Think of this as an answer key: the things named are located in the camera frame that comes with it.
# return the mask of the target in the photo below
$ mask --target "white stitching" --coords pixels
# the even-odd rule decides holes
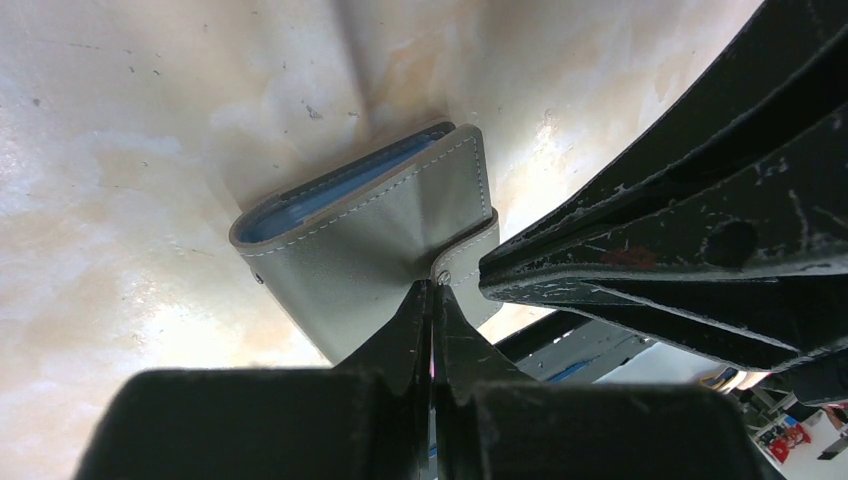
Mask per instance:
[[[425,168],[427,168],[427,167],[429,167],[430,165],[433,165],[434,163],[438,162],[439,160],[441,160],[441,159],[443,159],[443,158],[447,157],[447,156],[448,156],[451,152],[453,152],[453,151],[454,151],[454,150],[456,150],[457,148],[461,147],[463,144],[467,143],[467,142],[468,142],[468,141],[470,141],[470,140],[473,140],[473,141],[474,141],[474,157],[475,157],[475,158],[477,158],[477,175],[478,175],[477,183],[481,186],[481,189],[482,189],[483,179],[482,179],[482,178],[480,178],[481,172],[480,172],[480,166],[479,166],[479,165],[480,165],[480,164],[479,164],[480,160],[479,160],[479,156],[477,155],[477,140],[476,140],[473,136],[471,136],[471,137],[468,137],[468,138],[466,138],[465,140],[463,140],[463,141],[461,141],[461,142],[457,143],[456,145],[454,145],[453,147],[451,147],[449,150],[447,150],[445,153],[443,153],[443,154],[439,155],[438,157],[434,158],[433,160],[430,160],[430,161],[429,161],[429,162],[427,162],[426,164],[422,165],[422,166],[421,166],[421,168],[419,168],[418,170],[416,170],[416,171],[414,171],[414,172],[410,173],[409,175],[407,175],[407,176],[403,177],[402,179],[398,180],[398,181],[397,181],[394,185],[392,185],[391,187],[389,187],[389,188],[387,188],[387,189],[383,190],[382,192],[378,193],[377,195],[374,195],[373,197],[369,198],[368,200],[365,200],[364,202],[360,203],[359,205],[357,205],[357,206],[355,206],[355,207],[351,208],[350,210],[348,210],[348,211],[346,211],[346,212],[342,213],[341,215],[339,215],[339,216],[335,217],[334,219],[330,220],[329,222],[327,222],[327,223],[325,223],[325,224],[321,225],[320,227],[316,228],[315,230],[310,230],[309,232],[307,232],[307,233],[306,233],[306,235],[303,235],[303,236],[297,237],[297,238],[295,238],[294,240],[292,240],[291,242],[286,242],[285,244],[280,245],[279,247],[276,247],[276,248],[274,248],[273,250],[270,250],[270,251],[267,251],[267,252],[262,252],[262,253],[241,253],[241,252],[239,252],[239,253],[241,253],[241,255],[242,255],[242,256],[244,256],[244,257],[261,257],[261,256],[264,256],[264,255],[268,255],[268,254],[271,254],[271,253],[274,253],[274,252],[278,252],[278,251],[280,251],[280,250],[283,250],[283,249],[285,249],[286,247],[288,247],[288,246],[290,246],[290,245],[294,245],[295,243],[297,243],[297,242],[299,242],[299,241],[303,240],[304,238],[306,238],[306,237],[308,237],[308,236],[310,236],[310,235],[312,235],[312,234],[314,234],[314,233],[318,233],[319,231],[321,231],[321,230],[323,230],[323,229],[325,229],[325,228],[329,227],[330,225],[332,225],[332,224],[334,224],[334,223],[338,222],[339,220],[341,220],[342,218],[344,218],[344,217],[348,216],[349,214],[351,214],[351,213],[353,213],[353,212],[355,212],[355,211],[359,210],[360,208],[367,206],[369,203],[371,203],[371,202],[373,202],[373,201],[375,201],[375,200],[379,199],[379,198],[380,198],[380,197],[382,197],[383,195],[385,195],[385,194],[389,193],[390,191],[394,190],[394,189],[395,189],[395,187],[397,187],[397,186],[399,186],[400,184],[402,184],[402,183],[406,182],[407,180],[409,180],[410,178],[414,177],[415,175],[418,175],[419,173],[421,173],[421,171],[423,171]],[[485,204],[484,204],[484,205],[483,205],[483,213],[484,213],[484,217],[485,217],[485,211],[486,211],[486,209],[485,209]]]
[[[480,206],[483,208],[483,218],[488,217],[486,215],[486,196],[483,194],[483,173],[480,170],[480,155],[477,151],[477,139],[472,137],[474,141],[474,162],[477,164],[477,186],[480,187]]]
[[[427,135],[427,137],[428,137],[428,138],[430,138],[430,139],[434,139],[434,138],[433,138],[433,137],[434,137],[434,134]],[[323,187],[324,185],[327,185],[328,183],[332,183],[332,182],[335,182],[335,181],[337,181],[337,180],[339,180],[339,179],[341,179],[341,178],[343,178],[343,177],[346,177],[346,176],[352,175],[354,172],[356,172],[356,171],[358,171],[358,170],[362,170],[362,169],[364,169],[365,167],[367,167],[368,165],[371,165],[371,164],[373,164],[373,163],[375,163],[375,162],[377,162],[377,161],[379,161],[379,160],[382,160],[382,159],[384,159],[384,158],[386,158],[386,157],[392,156],[392,155],[394,155],[394,154],[398,153],[398,151],[402,151],[402,150],[403,150],[403,147],[402,147],[402,146],[399,146],[399,147],[397,147],[397,148],[395,148],[395,149],[392,149],[392,150],[388,150],[388,151],[386,151],[386,152],[383,152],[382,154],[379,154],[379,153],[378,153],[377,155],[375,155],[375,156],[374,156],[374,158],[372,158],[372,159],[370,159],[370,160],[366,161],[366,162],[365,162],[365,163],[363,163],[362,165],[358,165],[358,166],[356,166],[356,167],[354,167],[354,168],[352,168],[352,169],[350,169],[350,170],[348,170],[348,171],[346,171],[346,172],[339,173],[339,174],[337,174],[337,175],[333,175],[331,178],[328,178],[327,180],[324,180],[323,182],[319,183],[318,185],[315,185],[314,187],[311,187],[311,188],[309,188],[309,189],[307,189],[307,190],[305,190],[305,191],[303,191],[303,192],[300,192],[300,193],[298,193],[298,194],[296,194],[296,195],[292,195],[291,197],[282,197],[282,196],[278,196],[278,197],[277,197],[277,199],[274,201],[274,203],[272,203],[272,204],[270,204],[270,205],[267,205],[267,206],[265,206],[265,207],[263,207],[263,208],[264,208],[265,210],[270,210],[270,209],[273,209],[273,208],[277,208],[277,207],[279,207],[280,205],[286,205],[286,204],[288,204],[288,203],[291,203],[291,202],[293,202],[296,198],[298,198],[298,197],[300,197],[300,196],[306,195],[307,193],[309,193],[309,192],[311,192],[311,191],[313,191],[313,190],[315,190],[315,189],[321,188],[321,187]]]
[[[464,281],[468,280],[469,278],[473,277],[474,275],[477,275],[478,273],[480,273],[480,270],[474,270],[473,272],[469,273],[468,275],[462,277],[458,282],[451,285],[451,287],[458,287],[458,286],[462,285],[462,283]]]
[[[446,263],[450,262],[450,261],[451,261],[451,259],[453,259],[453,257],[455,257],[455,256],[459,255],[460,253],[462,253],[462,252],[464,252],[465,250],[467,250],[467,249],[469,249],[469,248],[473,247],[474,245],[476,245],[476,244],[478,244],[478,243],[482,242],[484,239],[486,239],[487,237],[489,237],[489,236],[490,236],[491,234],[493,234],[493,233],[495,233],[495,230],[494,230],[494,229],[490,230],[490,231],[489,231],[489,233],[487,233],[487,234],[483,235],[482,237],[478,238],[477,240],[474,240],[473,242],[469,243],[468,245],[466,245],[466,246],[464,246],[464,247],[460,248],[459,250],[457,250],[457,251],[455,251],[455,252],[451,253],[450,255],[448,255],[448,258],[446,258],[446,259],[442,260],[442,261],[439,263],[439,266],[438,266],[438,267],[436,267],[436,270],[437,270],[437,272],[436,272],[436,273],[441,272],[441,271],[442,271],[442,267],[444,267]]]

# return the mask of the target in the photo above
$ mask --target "metal rivet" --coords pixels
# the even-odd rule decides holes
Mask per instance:
[[[439,285],[450,284],[450,272],[447,270],[442,270],[442,272],[439,273],[439,276],[436,277],[436,283],[438,283]]]

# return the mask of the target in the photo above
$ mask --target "blue object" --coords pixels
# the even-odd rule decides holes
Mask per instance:
[[[354,192],[388,172],[394,167],[412,158],[435,142],[430,137],[422,135],[411,147],[396,155],[386,156],[383,159],[369,161],[368,169],[364,169],[355,175],[338,182],[328,182],[322,188],[318,188],[297,197],[297,201],[285,203],[282,208],[262,218],[242,233],[242,242],[259,243],[270,240],[293,230],[310,215],[332,205],[345,195]]]
[[[589,365],[594,360],[595,360],[594,358],[590,358],[589,360],[583,360],[582,362],[577,362],[574,365],[566,368],[562,372],[554,375],[548,381],[551,382],[551,383],[561,382],[561,381],[565,380],[567,377],[574,375],[575,373],[579,372],[583,367]]]

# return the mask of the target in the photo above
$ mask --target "white scuff mark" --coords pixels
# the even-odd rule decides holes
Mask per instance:
[[[836,224],[837,224],[837,225],[839,225],[840,227],[842,227],[842,228],[844,228],[844,229],[848,230],[848,222],[846,222],[846,221],[845,221],[844,219],[842,219],[842,218],[839,218],[839,216],[838,216],[838,215],[836,215],[836,214],[834,214],[833,212],[829,212],[829,211],[827,211],[827,210],[825,210],[825,209],[823,209],[823,208],[821,208],[821,207],[819,207],[819,206],[815,206],[815,207],[813,207],[813,210],[814,210],[815,212],[821,213],[822,215],[824,215],[824,216],[826,216],[826,217],[830,218],[831,220],[833,220],[833,221],[834,221],[834,223],[836,223]]]
[[[575,292],[575,291],[577,291],[577,288],[575,288],[575,287],[562,287],[562,288],[555,288],[553,290],[548,290],[548,291],[545,292],[544,295],[547,296],[548,294],[551,294],[551,293]]]
[[[812,250],[821,250],[841,241],[840,238],[834,237],[829,233],[814,233],[810,235],[810,245]]]
[[[704,252],[707,251],[707,241],[708,240],[709,240],[709,237],[704,237],[704,239],[701,240],[701,248],[698,249],[698,255],[700,255],[701,258],[704,257]]]
[[[765,172],[763,172],[762,166],[765,165],[766,162],[758,162],[754,164],[754,169],[757,171],[757,176],[759,176],[755,185],[762,185],[763,178],[768,178],[772,175],[789,171],[789,164],[786,163],[786,157],[780,157],[777,161],[777,165],[766,166]]]
[[[806,252],[810,245],[810,224],[807,222],[807,216],[804,215],[804,210],[801,209],[801,201],[795,190],[789,190],[789,198],[792,200],[792,206],[795,208],[795,214],[798,215],[798,221],[801,222],[801,251]]]

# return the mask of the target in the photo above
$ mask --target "leather flap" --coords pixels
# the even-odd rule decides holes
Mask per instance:
[[[493,218],[481,132],[451,127],[432,127],[271,195],[233,224],[233,246],[331,362],[382,327],[442,251]],[[391,168],[363,177],[381,162]],[[351,184],[327,205],[299,210]]]
[[[451,245],[433,262],[430,279],[449,284],[462,307],[462,313],[473,327],[479,327],[503,306],[480,293],[480,258],[500,243],[498,211],[492,209],[492,218],[481,225],[473,235]]]

